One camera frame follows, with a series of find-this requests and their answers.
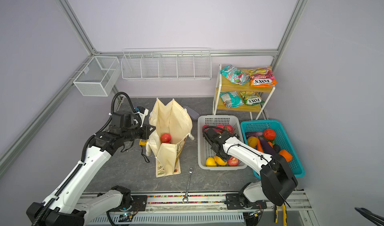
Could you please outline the cream floral tote bag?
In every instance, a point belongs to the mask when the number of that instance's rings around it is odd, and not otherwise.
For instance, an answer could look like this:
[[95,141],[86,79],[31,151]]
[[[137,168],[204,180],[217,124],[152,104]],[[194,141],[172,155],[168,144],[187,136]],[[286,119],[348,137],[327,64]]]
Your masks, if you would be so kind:
[[187,110],[174,99],[167,104],[156,99],[149,123],[156,129],[147,140],[146,155],[155,156],[156,177],[180,174],[182,150],[187,138],[194,139],[193,122]]

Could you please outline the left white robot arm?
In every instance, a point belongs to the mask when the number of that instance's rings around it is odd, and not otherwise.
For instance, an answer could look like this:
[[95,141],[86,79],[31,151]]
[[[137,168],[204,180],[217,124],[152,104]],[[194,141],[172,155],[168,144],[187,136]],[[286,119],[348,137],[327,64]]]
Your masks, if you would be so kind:
[[129,210],[134,204],[131,191],[114,186],[107,193],[77,207],[77,203],[101,167],[125,142],[147,140],[155,131],[144,124],[117,134],[98,132],[85,144],[82,158],[64,181],[41,203],[32,203],[27,216],[33,226],[84,226],[110,210]]

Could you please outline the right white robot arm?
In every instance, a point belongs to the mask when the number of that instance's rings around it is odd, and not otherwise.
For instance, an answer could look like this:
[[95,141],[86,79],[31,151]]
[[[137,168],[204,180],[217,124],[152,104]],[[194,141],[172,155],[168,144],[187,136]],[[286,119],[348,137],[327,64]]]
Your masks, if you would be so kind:
[[229,163],[238,159],[260,176],[260,182],[249,183],[239,191],[237,206],[251,208],[257,201],[269,200],[276,206],[287,204],[287,199],[298,186],[298,181],[287,160],[276,152],[262,153],[230,132],[215,126],[206,126],[202,135],[216,156]]

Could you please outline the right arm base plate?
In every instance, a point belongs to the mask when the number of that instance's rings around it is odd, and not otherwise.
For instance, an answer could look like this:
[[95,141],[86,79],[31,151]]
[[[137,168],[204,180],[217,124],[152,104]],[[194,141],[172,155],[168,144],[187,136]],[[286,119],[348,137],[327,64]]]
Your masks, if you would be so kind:
[[239,193],[226,194],[224,204],[228,210],[264,210],[267,208],[265,200],[258,200],[252,203]]

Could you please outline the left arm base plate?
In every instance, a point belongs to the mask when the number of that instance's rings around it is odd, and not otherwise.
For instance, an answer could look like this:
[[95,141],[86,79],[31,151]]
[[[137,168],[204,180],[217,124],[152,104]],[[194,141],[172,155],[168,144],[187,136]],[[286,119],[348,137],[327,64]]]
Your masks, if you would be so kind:
[[109,212],[143,212],[146,210],[147,195],[130,195],[123,198],[121,204]]

